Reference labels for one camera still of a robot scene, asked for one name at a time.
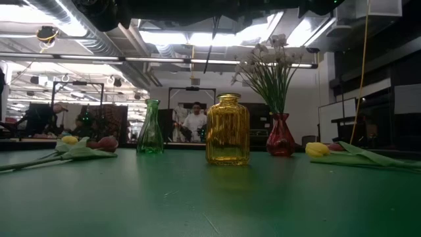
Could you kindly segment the yellow ribbed glass jar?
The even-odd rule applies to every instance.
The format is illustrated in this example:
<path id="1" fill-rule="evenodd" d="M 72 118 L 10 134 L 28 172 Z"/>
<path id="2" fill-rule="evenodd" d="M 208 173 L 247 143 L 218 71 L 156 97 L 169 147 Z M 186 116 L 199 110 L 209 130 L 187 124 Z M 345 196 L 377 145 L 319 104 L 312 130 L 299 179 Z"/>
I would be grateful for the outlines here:
<path id="1" fill-rule="evenodd" d="M 212 165 L 249 163 L 250 115 L 238 93 L 221 93 L 207 111 L 206 160 Z"/>

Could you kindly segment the whiteboard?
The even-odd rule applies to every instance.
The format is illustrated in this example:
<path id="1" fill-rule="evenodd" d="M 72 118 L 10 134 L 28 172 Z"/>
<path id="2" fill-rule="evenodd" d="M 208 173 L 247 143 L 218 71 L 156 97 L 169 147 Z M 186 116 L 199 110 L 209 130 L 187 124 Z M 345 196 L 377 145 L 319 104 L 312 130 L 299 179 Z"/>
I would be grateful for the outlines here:
<path id="1" fill-rule="evenodd" d="M 333 120 L 355 116 L 356 98 L 323 105 L 318 108 L 318 112 L 320 117 L 320 141 L 322 143 L 331 143 L 334 138 L 339 136 L 337 122 L 333 122 Z"/>

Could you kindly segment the long light bar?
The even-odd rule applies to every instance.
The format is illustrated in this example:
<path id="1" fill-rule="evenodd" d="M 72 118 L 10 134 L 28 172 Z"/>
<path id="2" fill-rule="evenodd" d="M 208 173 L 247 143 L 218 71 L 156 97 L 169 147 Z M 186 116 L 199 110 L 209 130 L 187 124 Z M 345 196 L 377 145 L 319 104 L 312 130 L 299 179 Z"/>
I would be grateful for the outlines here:
<path id="1" fill-rule="evenodd" d="M 124 57 L 124 56 L 95 56 L 95 55 L 59 55 L 47 53 L 13 53 L 0 51 L 2 58 L 17 59 L 46 59 L 68 61 L 100 61 L 108 62 L 143 62 L 143 63 L 176 63 L 176 64 L 204 64 L 204 65 L 237 65 L 240 61 L 218 59 L 188 59 L 188 58 L 162 58 L 162 57 Z"/>

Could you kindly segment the silver ribbed air duct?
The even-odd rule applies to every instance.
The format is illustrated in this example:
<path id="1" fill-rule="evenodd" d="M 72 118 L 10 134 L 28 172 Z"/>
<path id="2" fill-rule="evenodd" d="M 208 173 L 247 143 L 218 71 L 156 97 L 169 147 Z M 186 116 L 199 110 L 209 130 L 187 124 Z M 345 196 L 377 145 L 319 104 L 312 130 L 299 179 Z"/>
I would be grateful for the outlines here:
<path id="1" fill-rule="evenodd" d="M 72 0 L 23 0 L 31 8 L 52 18 L 53 23 L 69 36 L 81 37 L 76 41 L 86 48 L 93 56 L 122 57 L 123 52 L 112 42 L 106 33 L 100 32 L 73 4 Z M 157 86 L 141 68 L 132 63 L 111 65 L 119 70 L 135 87 L 148 90 Z"/>

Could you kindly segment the green table mat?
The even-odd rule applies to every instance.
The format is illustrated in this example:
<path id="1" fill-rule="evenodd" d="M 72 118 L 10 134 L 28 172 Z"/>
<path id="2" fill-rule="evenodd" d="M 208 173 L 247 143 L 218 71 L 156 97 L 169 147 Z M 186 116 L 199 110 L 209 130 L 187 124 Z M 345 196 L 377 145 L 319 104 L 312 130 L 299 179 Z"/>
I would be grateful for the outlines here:
<path id="1" fill-rule="evenodd" d="M 213 166 L 203 151 L 56 162 L 0 172 L 4 236 L 421 237 L 421 174 L 253 152 Z"/>

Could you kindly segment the black metal gantry frame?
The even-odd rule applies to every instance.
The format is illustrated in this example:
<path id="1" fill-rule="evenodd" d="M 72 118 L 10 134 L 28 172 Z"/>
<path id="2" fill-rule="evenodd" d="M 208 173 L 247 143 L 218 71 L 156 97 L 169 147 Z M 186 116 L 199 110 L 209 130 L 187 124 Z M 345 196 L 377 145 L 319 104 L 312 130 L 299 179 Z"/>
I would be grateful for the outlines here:
<path id="1" fill-rule="evenodd" d="M 57 115 L 57 126 L 67 133 L 83 126 L 86 120 L 94 124 L 95 119 L 103 118 L 104 97 L 104 83 L 65 79 L 53 82 L 50 106 L 54 109 L 60 103 L 66 108 Z"/>
<path id="2" fill-rule="evenodd" d="M 197 86 L 169 87 L 167 98 L 167 107 L 169 109 L 184 102 L 201 102 L 211 106 L 216 103 L 216 88 L 200 88 Z"/>

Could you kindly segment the black round hanging device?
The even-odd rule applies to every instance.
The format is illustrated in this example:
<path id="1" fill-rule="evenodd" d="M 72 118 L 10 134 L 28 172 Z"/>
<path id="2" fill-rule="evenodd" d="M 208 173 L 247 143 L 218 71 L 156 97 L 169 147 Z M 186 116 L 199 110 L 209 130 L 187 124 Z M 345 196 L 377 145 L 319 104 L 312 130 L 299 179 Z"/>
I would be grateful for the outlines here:
<path id="1" fill-rule="evenodd" d="M 41 52 L 49 49 L 50 47 L 54 46 L 55 40 L 59 35 L 59 30 L 52 27 L 52 26 L 42 26 L 36 32 L 36 38 L 39 41 L 39 45 L 41 47 Z"/>

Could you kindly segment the patterned cloth panel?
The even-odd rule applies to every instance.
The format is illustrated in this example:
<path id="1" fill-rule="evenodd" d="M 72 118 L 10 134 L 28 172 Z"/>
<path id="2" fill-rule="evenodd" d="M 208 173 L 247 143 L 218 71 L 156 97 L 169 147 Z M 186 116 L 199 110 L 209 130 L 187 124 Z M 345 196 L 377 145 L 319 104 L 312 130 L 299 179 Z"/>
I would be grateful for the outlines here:
<path id="1" fill-rule="evenodd" d="M 78 115 L 83 131 L 91 140 L 113 136 L 120 144 L 127 142 L 128 108 L 118 105 L 84 105 Z"/>

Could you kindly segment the green glass vase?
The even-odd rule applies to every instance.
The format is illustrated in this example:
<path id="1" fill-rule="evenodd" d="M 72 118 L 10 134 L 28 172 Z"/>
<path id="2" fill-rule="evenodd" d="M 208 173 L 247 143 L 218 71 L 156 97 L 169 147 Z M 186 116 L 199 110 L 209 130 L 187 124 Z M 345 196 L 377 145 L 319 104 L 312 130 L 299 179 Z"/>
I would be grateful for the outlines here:
<path id="1" fill-rule="evenodd" d="M 159 104 L 158 99 L 146 101 L 147 113 L 139 133 L 137 153 L 163 153 L 164 151 L 162 132 L 158 122 Z"/>

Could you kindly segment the background work table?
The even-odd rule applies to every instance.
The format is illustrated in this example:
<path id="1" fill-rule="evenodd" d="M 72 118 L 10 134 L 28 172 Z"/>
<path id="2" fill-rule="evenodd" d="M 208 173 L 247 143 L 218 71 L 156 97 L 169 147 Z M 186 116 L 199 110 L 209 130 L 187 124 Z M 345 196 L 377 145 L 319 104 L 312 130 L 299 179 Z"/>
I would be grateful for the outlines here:
<path id="1" fill-rule="evenodd" d="M 0 151 L 24 151 L 37 149 L 53 149 L 57 141 L 41 138 L 11 138 L 0 139 Z"/>

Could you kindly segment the red glass vase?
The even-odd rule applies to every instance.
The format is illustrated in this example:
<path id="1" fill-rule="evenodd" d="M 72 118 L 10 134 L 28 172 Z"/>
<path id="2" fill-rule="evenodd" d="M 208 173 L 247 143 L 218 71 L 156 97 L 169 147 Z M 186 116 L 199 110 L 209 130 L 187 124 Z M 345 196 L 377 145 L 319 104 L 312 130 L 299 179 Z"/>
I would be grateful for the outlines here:
<path id="1" fill-rule="evenodd" d="M 272 115 L 273 127 L 266 142 L 267 152 L 272 156 L 291 157 L 295 152 L 295 140 L 286 123 L 288 117 L 288 113 Z"/>

